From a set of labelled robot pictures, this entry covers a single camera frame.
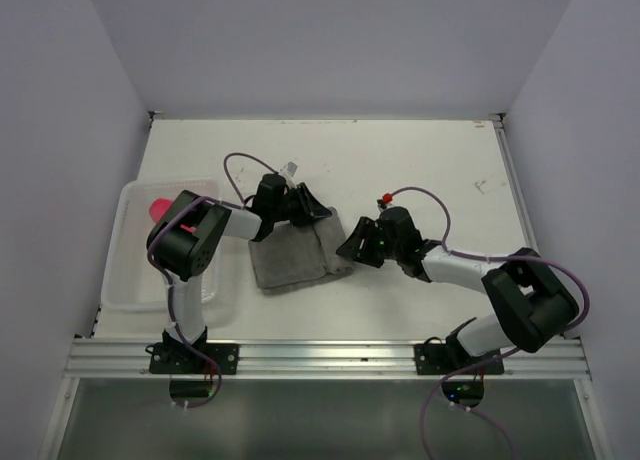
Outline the clear plastic basket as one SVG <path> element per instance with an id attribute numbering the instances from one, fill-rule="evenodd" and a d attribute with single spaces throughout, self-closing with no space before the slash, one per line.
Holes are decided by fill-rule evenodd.
<path id="1" fill-rule="evenodd" d="M 150 208 L 158 199 L 175 199 L 183 190 L 219 196 L 211 177 L 133 181 L 122 189 L 101 288 L 101 305 L 127 313 L 164 312 L 165 282 L 149 264 L 146 240 L 155 225 Z"/>

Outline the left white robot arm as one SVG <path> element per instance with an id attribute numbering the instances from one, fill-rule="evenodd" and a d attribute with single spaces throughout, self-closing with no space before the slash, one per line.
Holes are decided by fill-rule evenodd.
<path id="1" fill-rule="evenodd" d="M 147 239 L 149 263 L 166 280 L 169 313 L 161 341 L 147 348 L 151 372 L 226 371 L 221 349 L 207 341 L 201 287 L 223 237 L 248 241 L 258 287 L 276 291 L 333 273 L 330 238 L 341 233 L 334 209 L 281 174 L 264 175 L 246 207 L 182 191 Z"/>

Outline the grey towel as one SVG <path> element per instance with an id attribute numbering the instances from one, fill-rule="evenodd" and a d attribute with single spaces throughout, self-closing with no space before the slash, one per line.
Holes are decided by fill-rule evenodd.
<path id="1" fill-rule="evenodd" d="M 351 275 L 354 262 L 337 254 L 345 240 L 336 209 L 310 226 L 276 226 L 266 239 L 249 244 L 257 287 L 276 295 Z"/>

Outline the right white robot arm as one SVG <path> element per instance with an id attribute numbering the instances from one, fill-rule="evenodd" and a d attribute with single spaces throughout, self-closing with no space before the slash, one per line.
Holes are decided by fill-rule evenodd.
<path id="1" fill-rule="evenodd" d="M 461 373 L 509 346 L 535 353 L 579 314 L 577 301 L 535 251 L 521 249 L 493 261 L 456 255 L 424 239 L 404 207 L 387 208 L 376 220 L 360 218 L 336 254 L 375 268 L 393 260 L 411 278 L 486 295 L 493 312 L 461 324 L 443 344 L 447 364 Z"/>

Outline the pink towel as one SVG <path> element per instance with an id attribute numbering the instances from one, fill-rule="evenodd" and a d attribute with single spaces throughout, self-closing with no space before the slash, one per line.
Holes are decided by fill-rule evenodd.
<path id="1" fill-rule="evenodd" d="M 171 208 L 173 201 L 168 198 L 157 198 L 149 206 L 148 213 L 151 220 L 157 224 Z"/>

